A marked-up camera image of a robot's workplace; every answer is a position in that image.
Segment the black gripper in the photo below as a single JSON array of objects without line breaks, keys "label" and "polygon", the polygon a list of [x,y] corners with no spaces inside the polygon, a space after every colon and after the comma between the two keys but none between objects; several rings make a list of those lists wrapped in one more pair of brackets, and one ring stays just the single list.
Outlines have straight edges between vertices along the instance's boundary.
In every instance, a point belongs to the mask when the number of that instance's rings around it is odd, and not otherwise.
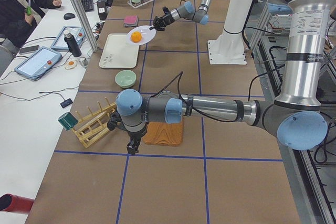
[{"label": "black gripper", "polygon": [[129,155],[135,155],[139,152],[141,138],[147,133],[147,128],[143,128],[137,132],[129,132],[130,142],[127,144],[127,152]]},{"label": "black gripper", "polygon": [[149,30],[156,29],[157,31],[165,31],[165,28],[172,23],[174,23],[174,18],[170,12],[161,17],[155,16],[153,25]]}]

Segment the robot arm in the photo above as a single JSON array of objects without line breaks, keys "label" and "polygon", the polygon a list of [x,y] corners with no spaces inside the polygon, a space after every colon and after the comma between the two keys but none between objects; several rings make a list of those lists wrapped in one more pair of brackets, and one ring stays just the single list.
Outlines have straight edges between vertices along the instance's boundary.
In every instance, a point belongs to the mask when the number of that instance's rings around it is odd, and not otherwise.
[{"label": "robot arm", "polygon": [[201,25],[206,25],[208,22],[208,12],[211,2],[212,0],[201,0],[198,8],[195,8],[190,1],[185,2],[183,5],[180,5],[173,10],[169,10],[164,6],[162,8],[164,15],[155,17],[150,30],[155,29],[157,31],[164,31],[168,25],[179,19],[191,20]]},{"label": "robot arm", "polygon": [[269,0],[292,11],[285,78],[273,102],[223,100],[161,91],[142,96],[126,89],[116,98],[117,111],[130,136],[128,153],[138,152],[150,122],[179,123],[199,114],[220,122],[245,122],[264,129],[294,150],[309,150],[322,143],[329,125],[316,98],[328,14],[335,0]]}]

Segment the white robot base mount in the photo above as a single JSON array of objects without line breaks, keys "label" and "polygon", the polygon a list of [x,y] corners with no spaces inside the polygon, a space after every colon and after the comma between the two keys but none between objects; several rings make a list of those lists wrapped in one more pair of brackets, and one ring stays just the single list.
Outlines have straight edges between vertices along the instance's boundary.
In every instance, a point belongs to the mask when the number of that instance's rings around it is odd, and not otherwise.
[{"label": "white robot base mount", "polygon": [[223,32],[208,41],[212,65],[245,65],[243,29],[253,0],[230,0]]}]

